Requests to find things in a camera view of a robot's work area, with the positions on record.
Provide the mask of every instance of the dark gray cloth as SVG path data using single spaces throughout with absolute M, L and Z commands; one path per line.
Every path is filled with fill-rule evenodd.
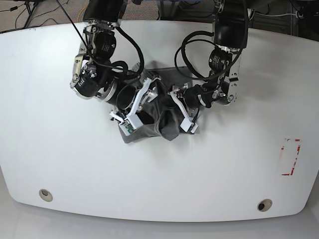
M 183 74 L 191 76 L 190 71 L 186 67 L 180 67 L 180 70 Z M 129 136 L 126 136 L 119 129 L 125 143 L 159 136 L 172 141 L 183 132 L 179 126 L 184 116 L 177 105 L 172 104 L 171 97 L 165 93 L 173 85 L 182 87 L 185 83 L 189 83 L 190 80 L 181 76 L 175 68 L 162 68 L 144 71 L 141 75 L 141 81 L 147 77 L 152 78 L 154 74 L 158 74 L 161 77 L 162 84 L 156 83 L 159 96 L 152 102 L 145 103 L 142 112 L 138 113 L 139 118 L 144 124 L 141 128 L 135 130 Z

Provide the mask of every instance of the white table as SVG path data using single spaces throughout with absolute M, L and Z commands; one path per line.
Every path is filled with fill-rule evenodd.
M 123 22 L 148 68 L 171 67 L 182 40 L 211 24 Z M 118 34 L 113 61 L 137 60 Z M 250 30 L 238 100 L 214 106 L 199 135 L 125 145 L 107 104 L 69 89 L 80 39 L 71 25 L 0 35 L 0 166 L 17 202 L 131 220 L 212 222 L 300 212 L 319 169 L 319 43 Z M 208 74 L 212 47 L 187 47 Z M 290 173 L 298 142 L 301 150 Z M 281 148 L 288 151 L 281 155 Z M 39 190 L 53 194 L 48 203 Z M 257 205 L 271 199 L 267 212 Z

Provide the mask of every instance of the white tabletop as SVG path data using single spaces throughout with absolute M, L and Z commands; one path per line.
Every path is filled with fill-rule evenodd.
M 141 47 L 147 68 L 172 67 L 188 34 L 212 30 L 211 24 L 165 21 L 122 27 Z M 116 36 L 112 61 L 132 66 L 134 48 Z M 14 200 L 167 222 L 269 218 L 304 208 L 319 169 L 319 43 L 250 30 L 235 104 L 206 111 L 198 135 L 129 145 L 109 121 L 107 104 L 69 89 L 79 44 L 68 24 L 0 35 L 0 166 Z M 211 51 L 205 43 L 187 47 L 204 75 Z M 294 174 L 283 176 L 299 144 Z M 43 201 L 40 189 L 53 201 Z M 262 213 L 257 205 L 264 199 L 273 206 Z

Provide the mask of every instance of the gray fabric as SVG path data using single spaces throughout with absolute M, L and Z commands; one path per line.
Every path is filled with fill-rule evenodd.
M 187 68 L 181 67 L 180 70 L 185 74 L 191 76 L 191 73 Z M 146 70 L 142 73 L 141 79 L 144 80 L 146 77 L 152 77 L 153 74 L 159 74 L 162 78 L 162 83 L 167 89 L 170 89 L 173 85 L 182 87 L 185 83 L 189 82 L 189 79 L 181 76 L 175 68 L 163 68 Z M 151 103 L 145 103 L 143 105 L 143 112 L 139 114 L 140 119 L 144 123 L 144 126 L 134 131 L 129 136 L 126 136 L 121 129 L 120 133 L 125 143 L 131 143 L 143 138 L 158 137 L 172 141 L 179 136 L 181 129 L 179 125 L 183 120 L 183 115 L 178 107 L 172 109 L 171 106 L 167 105 L 167 99 L 170 96 L 164 96 L 160 94 Z

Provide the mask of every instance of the round hole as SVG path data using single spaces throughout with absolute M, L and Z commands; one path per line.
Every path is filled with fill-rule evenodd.
M 41 189 L 39 191 L 39 195 L 46 202 L 51 202 L 53 200 L 52 194 L 49 191 L 45 190 L 45 189 Z
M 270 199 L 265 199 L 258 204 L 257 209 L 260 212 L 266 212 L 271 208 L 272 204 L 273 202 Z

